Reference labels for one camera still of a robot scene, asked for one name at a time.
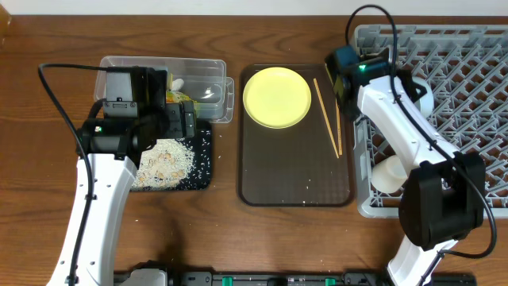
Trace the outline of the white tissue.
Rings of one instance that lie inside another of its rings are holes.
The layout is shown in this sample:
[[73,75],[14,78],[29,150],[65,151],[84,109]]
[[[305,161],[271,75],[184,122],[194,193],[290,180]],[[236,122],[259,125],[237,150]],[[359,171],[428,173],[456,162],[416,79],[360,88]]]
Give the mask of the white tissue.
[[183,88],[184,80],[183,79],[175,79],[171,84],[171,91],[180,91]]

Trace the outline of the white green cup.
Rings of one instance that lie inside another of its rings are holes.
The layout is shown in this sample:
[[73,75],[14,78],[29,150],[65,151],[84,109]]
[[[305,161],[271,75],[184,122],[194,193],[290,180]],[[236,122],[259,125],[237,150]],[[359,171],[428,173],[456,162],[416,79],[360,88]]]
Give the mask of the white green cup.
[[388,157],[372,169],[372,186],[385,194],[397,192],[406,180],[406,170],[396,155]]

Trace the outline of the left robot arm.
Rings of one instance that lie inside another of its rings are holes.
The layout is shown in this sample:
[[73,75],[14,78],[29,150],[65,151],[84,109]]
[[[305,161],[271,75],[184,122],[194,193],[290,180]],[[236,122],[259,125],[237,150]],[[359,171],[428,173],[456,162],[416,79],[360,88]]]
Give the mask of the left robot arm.
[[75,200],[49,284],[112,285],[122,215],[141,155],[159,140],[194,137],[194,104],[167,100],[172,75],[166,68],[102,67],[106,96],[77,129],[44,77],[48,67],[39,66],[40,81],[79,156]]

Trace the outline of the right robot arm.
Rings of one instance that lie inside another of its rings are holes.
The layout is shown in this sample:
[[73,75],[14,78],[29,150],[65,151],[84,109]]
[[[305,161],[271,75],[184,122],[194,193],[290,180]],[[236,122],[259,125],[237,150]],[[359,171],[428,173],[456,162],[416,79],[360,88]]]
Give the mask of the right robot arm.
[[373,121],[407,174],[398,207],[404,238],[380,285],[428,285],[447,255],[482,259],[498,230],[485,199],[486,166],[462,153],[422,116],[415,103],[429,85],[397,66],[398,44],[359,55],[346,44],[325,58],[337,107]]

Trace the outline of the light blue bowl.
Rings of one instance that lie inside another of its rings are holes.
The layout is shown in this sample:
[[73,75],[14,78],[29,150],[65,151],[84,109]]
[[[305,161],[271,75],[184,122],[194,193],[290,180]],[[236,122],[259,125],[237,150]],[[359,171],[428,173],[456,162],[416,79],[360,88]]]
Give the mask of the light blue bowl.
[[414,105],[420,110],[424,118],[428,118],[434,109],[434,97],[432,89],[430,85],[428,85],[428,83],[420,77],[413,77],[413,82],[425,88],[425,94],[420,97],[420,99],[416,101]]

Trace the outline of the yellow plate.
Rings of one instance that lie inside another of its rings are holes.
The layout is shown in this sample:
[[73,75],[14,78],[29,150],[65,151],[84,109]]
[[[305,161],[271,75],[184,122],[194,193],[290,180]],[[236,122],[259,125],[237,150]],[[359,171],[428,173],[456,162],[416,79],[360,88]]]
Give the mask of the yellow plate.
[[309,84],[289,68],[265,68],[245,84],[243,104],[249,117],[271,129],[285,129],[307,115],[312,102]]

